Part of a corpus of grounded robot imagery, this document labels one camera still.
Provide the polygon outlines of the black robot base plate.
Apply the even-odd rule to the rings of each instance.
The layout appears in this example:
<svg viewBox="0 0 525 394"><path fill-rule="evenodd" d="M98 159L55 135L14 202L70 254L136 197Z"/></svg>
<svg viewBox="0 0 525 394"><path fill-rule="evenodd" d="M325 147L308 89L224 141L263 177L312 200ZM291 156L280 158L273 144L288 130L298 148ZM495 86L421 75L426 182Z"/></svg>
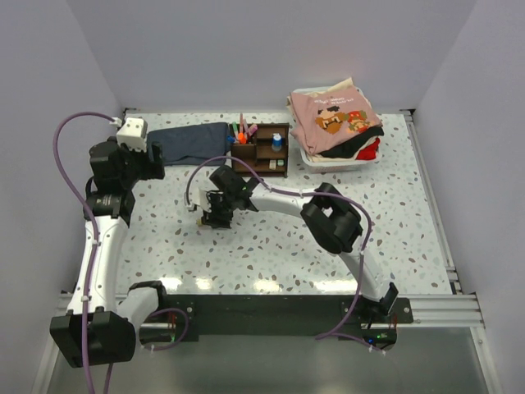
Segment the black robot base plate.
<svg viewBox="0 0 525 394"><path fill-rule="evenodd" d="M189 329L180 314L148 318L139 338L146 344L167 342L171 334L184 341L203 336L315 337L334 328L349 311L352 295L166 295L161 307L178 308L189 317ZM374 309L361 297L340 333L361 337L386 349L395 344L397 328L414 322L409 299L398 298L389 314Z"/></svg>

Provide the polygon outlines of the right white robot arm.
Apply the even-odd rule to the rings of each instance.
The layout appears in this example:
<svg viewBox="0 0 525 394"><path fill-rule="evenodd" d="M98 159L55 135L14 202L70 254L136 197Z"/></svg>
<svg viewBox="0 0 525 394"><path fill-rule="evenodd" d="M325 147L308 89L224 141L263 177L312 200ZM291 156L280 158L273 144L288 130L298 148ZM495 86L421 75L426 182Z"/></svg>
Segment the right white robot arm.
<svg viewBox="0 0 525 394"><path fill-rule="evenodd" d="M338 256L358 281L356 291L367 316L385 322L395 312L399 291L368 249L372 219L333 185L323 182L311 190L279 189L257 177L244 180L228 166L210 176L215 190L199 192L201 223L229 228L235 210L283 213L301 218L317 244Z"/></svg>

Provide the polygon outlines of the blue grey pencil sharpener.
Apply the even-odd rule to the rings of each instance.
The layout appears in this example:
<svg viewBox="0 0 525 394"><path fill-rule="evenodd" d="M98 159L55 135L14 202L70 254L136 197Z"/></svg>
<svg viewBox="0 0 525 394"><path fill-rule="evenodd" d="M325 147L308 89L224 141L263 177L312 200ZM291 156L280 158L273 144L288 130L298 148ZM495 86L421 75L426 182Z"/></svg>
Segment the blue grey pencil sharpener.
<svg viewBox="0 0 525 394"><path fill-rule="evenodd" d="M283 138L281 134L274 133L272 135L272 151L280 152L282 150L282 146L283 146Z"/></svg>

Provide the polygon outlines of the green capped white marker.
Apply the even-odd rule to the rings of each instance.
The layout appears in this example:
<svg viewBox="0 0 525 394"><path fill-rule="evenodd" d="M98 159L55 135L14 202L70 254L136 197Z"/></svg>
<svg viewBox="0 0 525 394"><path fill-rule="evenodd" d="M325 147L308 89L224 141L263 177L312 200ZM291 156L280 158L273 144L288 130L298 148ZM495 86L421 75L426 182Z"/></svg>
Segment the green capped white marker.
<svg viewBox="0 0 525 394"><path fill-rule="evenodd" d="M236 123L236 122L232 122L231 125L232 125L232 130L233 130L233 132L234 132L234 136L235 136L236 139L238 139L238 136L239 136L239 128L238 128L238 126L237 126L237 123Z"/></svg>

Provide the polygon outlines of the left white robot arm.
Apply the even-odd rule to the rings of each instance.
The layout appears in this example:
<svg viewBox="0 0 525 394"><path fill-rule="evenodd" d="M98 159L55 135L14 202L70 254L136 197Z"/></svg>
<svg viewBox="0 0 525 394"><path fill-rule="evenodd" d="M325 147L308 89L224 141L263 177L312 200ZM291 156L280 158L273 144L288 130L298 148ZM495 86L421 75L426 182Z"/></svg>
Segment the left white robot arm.
<svg viewBox="0 0 525 394"><path fill-rule="evenodd" d="M73 368L126 362L139 344L146 318L161 322L170 312L166 289L159 281L130 287L116 298L116 274L135 206L138 181L165 176L162 146L151 143L134 152L116 138L89 151L93 175L80 196L85 218L85 248L76 289L66 313L52 318L50 334Z"/></svg>

